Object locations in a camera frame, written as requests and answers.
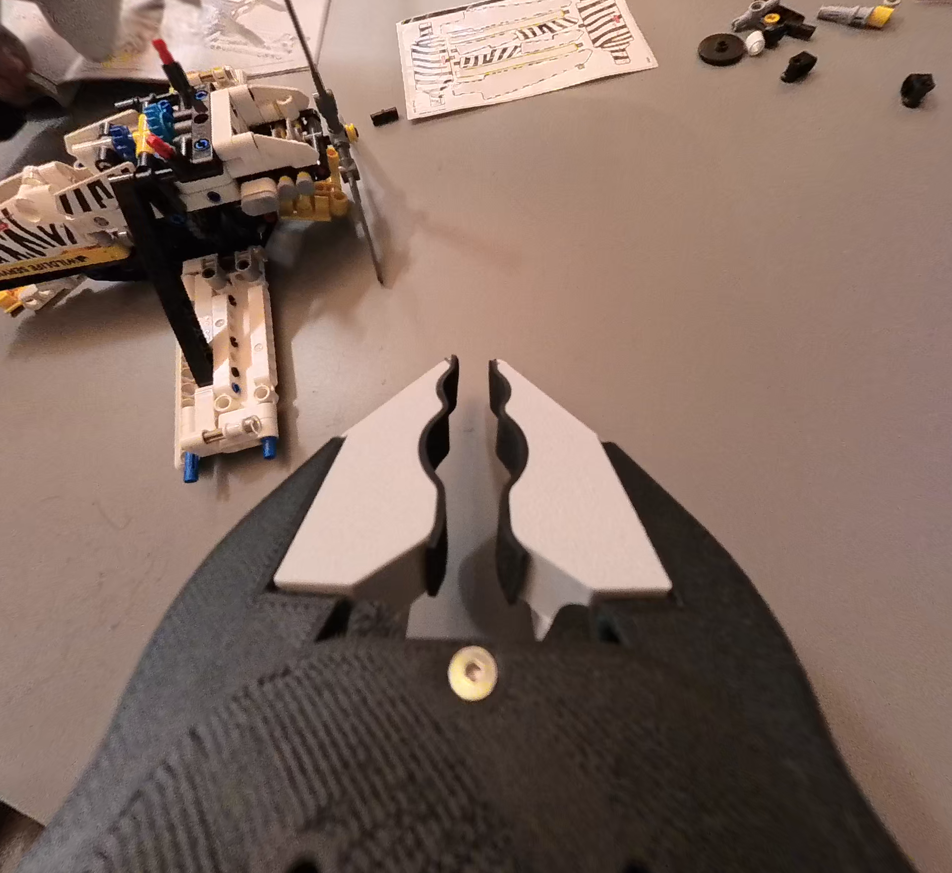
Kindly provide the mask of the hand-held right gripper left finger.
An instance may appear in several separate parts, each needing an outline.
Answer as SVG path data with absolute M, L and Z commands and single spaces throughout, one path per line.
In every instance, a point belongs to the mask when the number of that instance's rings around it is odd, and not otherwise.
M 274 575 L 283 592 L 433 597 L 446 577 L 446 488 L 459 361 L 446 358 L 347 430 Z

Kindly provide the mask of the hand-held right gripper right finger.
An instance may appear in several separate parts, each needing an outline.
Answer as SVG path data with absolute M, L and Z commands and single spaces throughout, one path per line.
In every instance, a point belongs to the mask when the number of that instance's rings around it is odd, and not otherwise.
M 489 363 L 506 471 L 495 565 L 544 639 L 567 606 L 664 598 L 672 582 L 597 433 L 504 360 Z

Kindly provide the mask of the zebra striped lego plane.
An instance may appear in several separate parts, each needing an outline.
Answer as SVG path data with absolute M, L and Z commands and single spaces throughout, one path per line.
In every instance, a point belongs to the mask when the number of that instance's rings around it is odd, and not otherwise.
M 350 220 L 384 282 L 352 153 L 358 133 L 283 2 L 314 94 L 231 66 L 184 70 L 158 37 L 165 92 L 118 101 L 68 134 L 70 163 L 2 182 L 2 310 L 42 308 L 84 279 L 150 284 L 200 386 L 185 446 L 201 462 L 277 454 L 266 247 L 278 224 Z

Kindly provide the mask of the grey lego connector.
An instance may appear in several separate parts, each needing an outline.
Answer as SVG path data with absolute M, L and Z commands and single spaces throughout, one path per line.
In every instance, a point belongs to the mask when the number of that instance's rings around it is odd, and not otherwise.
M 780 0 L 753 0 L 747 10 L 731 24 L 731 31 L 735 34 L 744 31 L 758 30 L 764 17 L 779 7 Z

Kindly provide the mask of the black lego piece yellow stud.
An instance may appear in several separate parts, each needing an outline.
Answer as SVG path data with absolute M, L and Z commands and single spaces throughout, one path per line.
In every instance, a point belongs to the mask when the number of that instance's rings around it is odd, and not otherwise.
M 807 41 L 816 31 L 816 26 L 806 22 L 802 14 L 781 4 L 769 10 L 761 23 L 768 47 L 776 46 L 785 37 Z

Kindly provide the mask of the grey yellow lego axle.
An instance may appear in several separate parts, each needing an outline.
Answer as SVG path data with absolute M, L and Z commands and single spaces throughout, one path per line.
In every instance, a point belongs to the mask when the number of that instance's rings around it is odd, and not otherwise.
M 900 6 L 901 0 L 883 0 L 873 6 L 824 5 L 817 11 L 817 20 L 858 30 L 881 30 Z

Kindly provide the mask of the person's left hand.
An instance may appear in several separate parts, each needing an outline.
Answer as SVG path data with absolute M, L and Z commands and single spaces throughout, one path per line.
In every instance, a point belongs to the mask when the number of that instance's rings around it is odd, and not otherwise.
M 1 101 L 14 107 L 29 103 L 30 55 L 20 39 L 1 26 Z

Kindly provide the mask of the zebra sticker sheet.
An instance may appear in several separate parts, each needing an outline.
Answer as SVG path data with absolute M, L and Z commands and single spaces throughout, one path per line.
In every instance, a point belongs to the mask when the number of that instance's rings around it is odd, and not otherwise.
M 625 0 L 484 0 L 396 30 L 411 121 L 658 66 Z

